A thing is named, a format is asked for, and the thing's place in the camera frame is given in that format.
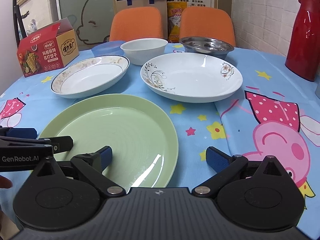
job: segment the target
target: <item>tablecloth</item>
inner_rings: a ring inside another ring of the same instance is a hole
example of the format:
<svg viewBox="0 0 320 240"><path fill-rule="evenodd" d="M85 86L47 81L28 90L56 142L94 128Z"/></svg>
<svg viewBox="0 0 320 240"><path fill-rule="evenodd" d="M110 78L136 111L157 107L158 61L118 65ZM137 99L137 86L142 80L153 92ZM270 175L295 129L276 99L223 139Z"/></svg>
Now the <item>tablecloth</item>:
<svg viewBox="0 0 320 240"><path fill-rule="evenodd" d="M305 198L298 228L320 235L320 99L317 82L284 65L285 57L235 49L226 58L242 73L243 84L230 98L215 102L231 155L261 161L274 155Z"/></svg>
<svg viewBox="0 0 320 240"><path fill-rule="evenodd" d="M181 44L169 44L165 53L183 52ZM68 66L93 57L90 50L81 51ZM124 77L111 88L100 94L124 93L146 98L160 106L171 118L178 134L179 158L168 187L188 187L190 190L215 174L205 161L205 150L215 146L229 154L228 143L220 117L214 103L187 104L173 101L152 92L140 77L141 67L131 64ZM1 119L2 126L32 127L42 132L44 127L61 111L83 100L66 99L50 90L52 80L62 70L21 77L0 97L0 111L9 113L13 100L15 103L11 117ZM13 220L12 200L29 171L3 172L1 175L13 182L13 188L0 189L2 210Z"/></svg>
<svg viewBox="0 0 320 240"><path fill-rule="evenodd" d="M180 52L184 52L181 44L168 44L165 50ZM81 51L69 65L90 57L90 50ZM192 189L215 174L205 161L209 146L229 155L245 154L250 160L276 155L306 199L298 227L315 239L320 235L320 183L316 172L320 161L320 100L314 95L316 83L290 72L284 60L277 55L235 48L226 61L241 71L244 83L233 96L215 104L188 104L163 98L143 83L140 67L135 65L129 66L116 85L100 94L137 95L154 102L169 115L179 139L178 163L169 187ZM60 98L50 91L51 80L60 71L17 80L0 96L0 110L13 99L25 105L12 117L2 119L1 125L34 127L40 134L57 114L83 100ZM13 181L13 188L0 189L1 207L13 219L12 200L29 171L1 174Z"/></svg>

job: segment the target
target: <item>finger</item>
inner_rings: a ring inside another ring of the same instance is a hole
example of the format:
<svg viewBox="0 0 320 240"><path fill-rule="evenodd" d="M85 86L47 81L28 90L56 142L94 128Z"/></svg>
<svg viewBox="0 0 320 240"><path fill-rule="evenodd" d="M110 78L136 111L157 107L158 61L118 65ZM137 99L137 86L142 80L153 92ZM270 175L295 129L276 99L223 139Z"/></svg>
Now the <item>finger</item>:
<svg viewBox="0 0 320 240"><path fill-rule="evenodd" d="M0 188L11 188L12 182L11 180L0 175Z"/></svg>

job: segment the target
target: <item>blue gripper pad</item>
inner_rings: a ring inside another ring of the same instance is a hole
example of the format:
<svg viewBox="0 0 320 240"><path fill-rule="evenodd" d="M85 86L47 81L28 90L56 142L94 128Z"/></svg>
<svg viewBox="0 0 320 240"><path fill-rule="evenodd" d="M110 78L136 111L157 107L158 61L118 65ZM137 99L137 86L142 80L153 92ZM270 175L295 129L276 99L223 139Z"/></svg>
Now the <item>blue gripper pad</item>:
<svg viewBox="0 0 320 240"><path fill-rule="evenodd" d="M109 146L105 146L98 151L101 156L101 169L102 171L108 167L112 162L112 149Z"/></svg>
<svg viewBox="0 0 320 240"><path fill-rule="evenodd" d="M11 128L6 132L6 136L25 139L36 139L37 131L34 128Z"/></svg>
<svg viewBox="0 0 320 240"><path fill-rule="evenodd" d="M205 158L207 164L213 168L216 173L228 167L233 160L232 157L212 146L207 148L207 151L205 152Z"/></svg>

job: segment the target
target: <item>blue plastic bowl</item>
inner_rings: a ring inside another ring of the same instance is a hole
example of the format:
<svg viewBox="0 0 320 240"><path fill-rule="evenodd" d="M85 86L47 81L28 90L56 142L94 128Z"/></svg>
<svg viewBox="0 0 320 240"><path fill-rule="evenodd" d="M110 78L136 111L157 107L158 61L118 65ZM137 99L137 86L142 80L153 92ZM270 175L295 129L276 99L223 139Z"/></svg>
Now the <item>blue plastic bowl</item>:
<svg viewBox="0 0 320 240"><path fill-rule="evenodd" d="M120 46L124 44L125 41L110 41L103 44L99 44L91 49L95 57L105 56L105 55L120 55L123 56L124 52L120 49Z"/></svg>

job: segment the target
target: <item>cartoon pig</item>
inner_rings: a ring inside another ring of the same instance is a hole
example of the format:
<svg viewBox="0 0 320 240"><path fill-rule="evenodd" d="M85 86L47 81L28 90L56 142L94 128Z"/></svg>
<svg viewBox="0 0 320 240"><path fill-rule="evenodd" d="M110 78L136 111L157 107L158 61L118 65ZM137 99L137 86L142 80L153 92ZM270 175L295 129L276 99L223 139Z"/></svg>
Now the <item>cartoon pig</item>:
<svg viewBox="0 0 320 240"><path fill-rule="evenodd" d="M319 122L310 117L301 116L306 124L301 124L299 106L296 103L279 101L273 98L245 91L251 111L238 105L236 100L232 106L222 113L225 114L233 106L253 114L259 123L253 130L252 137L257 151L243 154L249 161L262 161L267 155L274 155L293 179L304 196L314 197L315 194L307 182L310 170L310 153L304 138L299 133L300 126L308 138L316 145L319 142L318 130L312 132L311 127Z"/></svg>
<svg viewBox="0 0 320 240"><path fill-rule="evenodd" d="M76 30L79 40L86 45L108 41L113 16L113 0L87 0L81 12L81 25Z"/></svg>
<svg viewBox="0 0 320 240"><path fill-rule="evenodd" d="M17 126L22 117L20 111L25 105L19 98L7 100L0 112L0 125L2 127Z"/></svg>

